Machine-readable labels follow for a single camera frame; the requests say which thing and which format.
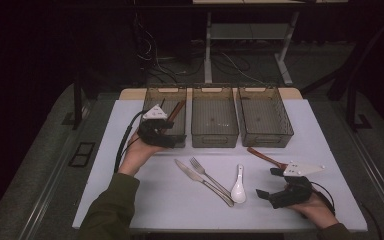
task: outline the white ceramic spoon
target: white ceramic spoon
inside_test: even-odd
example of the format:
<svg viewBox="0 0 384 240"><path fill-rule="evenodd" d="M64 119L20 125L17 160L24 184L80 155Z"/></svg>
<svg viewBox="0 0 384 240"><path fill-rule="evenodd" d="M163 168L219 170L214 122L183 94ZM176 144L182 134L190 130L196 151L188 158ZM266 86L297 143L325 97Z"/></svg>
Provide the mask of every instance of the white ceramic spoon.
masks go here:
<svg viewBox="0 0 384 240"><path fill-rule="evenodd" d="M230 193L233 201L237 203L243 203L246 200L246 194L242 183L243 170L244 166L238 164L238 179L236 180L235 186L233 186L232 192Z"/></svg>

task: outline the dark background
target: dark background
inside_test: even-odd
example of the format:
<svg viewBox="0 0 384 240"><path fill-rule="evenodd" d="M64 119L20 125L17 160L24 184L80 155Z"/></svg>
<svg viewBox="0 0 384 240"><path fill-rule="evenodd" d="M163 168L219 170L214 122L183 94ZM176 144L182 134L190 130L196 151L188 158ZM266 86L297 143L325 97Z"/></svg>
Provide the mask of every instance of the dark background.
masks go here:
<svg viewBox="0 0 384 240"><path fill-rule="evenodd" d="M384 1L362 2L375 6L304 12L294 41L367 42L384 24ZM276 21L285 14L279 10L262 20ZM205 34L202 13L142 17L146 27L158 33L154 37L159 46L185 61L190 40ZM220 21L247 21L252 16L217 17ZM143 66L136 57L137 39L133 37L137 26L132 19L131 13L61 11L52 1L0 0L0 199L54 102L75 76L81 77L89 98L103 91L143 86L144 74L139 70ZM384 117L384 33L364 61L357 80Z"/></svg>

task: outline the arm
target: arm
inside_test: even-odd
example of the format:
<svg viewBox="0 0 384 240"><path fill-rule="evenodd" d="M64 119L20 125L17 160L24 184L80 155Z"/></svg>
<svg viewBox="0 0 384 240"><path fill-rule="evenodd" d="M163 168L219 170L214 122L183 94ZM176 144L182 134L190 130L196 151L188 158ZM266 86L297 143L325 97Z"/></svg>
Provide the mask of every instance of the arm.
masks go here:
<svg viewBox="0 0 384 240"><path fill-rule="evenodd" d="M319 228L318 239L351 240L351 233L348 229L339 223L338 219L315 193L311 195L308 201L292 205L289 208L305 215Z"/></svg>
<svg viewBox="0 0 384 240"><path fill-rule="evenodd" d="M139 180L134 178L146 161L164 148L143 143L135 133L109 187L91 204L80 226L78 239L130 239L129 226Z"/></svg>

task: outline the dark green sleeve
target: dark green sleeve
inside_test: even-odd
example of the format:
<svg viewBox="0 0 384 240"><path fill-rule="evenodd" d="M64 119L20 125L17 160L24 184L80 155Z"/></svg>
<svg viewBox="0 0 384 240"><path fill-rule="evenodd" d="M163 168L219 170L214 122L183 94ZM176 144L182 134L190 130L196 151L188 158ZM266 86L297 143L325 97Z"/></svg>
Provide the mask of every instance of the dark green sleeve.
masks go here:
<svg viewBox="0 0 384 240"><path fill-rule="evenodd" d="M114 174L108 189L90 205L78 239L130 239L129 226L135 213L138 187L136 178Z"/></svg>
<svg viewBox="0 0 384 240"><path fill-rule="evenodd" d="M342 223L337 223L322 229L317 234L317 238L320 240L351 240L351 233Z"/></svg>

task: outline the gray floor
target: gray floor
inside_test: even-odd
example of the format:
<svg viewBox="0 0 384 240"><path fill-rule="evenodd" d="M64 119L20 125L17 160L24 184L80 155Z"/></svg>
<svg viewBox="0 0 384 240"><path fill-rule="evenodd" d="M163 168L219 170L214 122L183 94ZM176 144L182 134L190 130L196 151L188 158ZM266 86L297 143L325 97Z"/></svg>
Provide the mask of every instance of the gray floor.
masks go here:
<svg viewBox="0 0 384 240"><path fill-rule="evenodd" d="M286 57L286 65L301 89L332 72L347 59L353 44L326 43L293 44ZM216 42L213 45L213 82L262 82L282 86L281 74L274 62L273 53L280 48L277 42ZM150 82L203 82L200 63L202 47L196 43L196 58L192 64L181 64L161 58L160 65L177 74L161 74ZM225 55L249 77L238 73ZM354 233L354 239L379 239L376 224L384 239L384 198L367 173L365 160L369 158L384 179L384 121L370 102L358 95L357 113L363 114L372 125L353 133L344 122L345 99L328 101L326 84L305 97L309 99L329 146L338 162L355 199L361 202L361 211L369 226L368 232ZM84 99L85 120L79 129L72 130L72 86L67 88L55 103L36 141L17 172L0 203L0 239L75 239L77 230L71 228L93 159L99 149L106 122L118 93L103 93L97 100ZM92 158L85 168L67 166L80 142L94 142ZM262 234L216 235L148 235L148 239L276 239L279 236ZM314 232L288 233L284 239L316 239Z"/></svg>

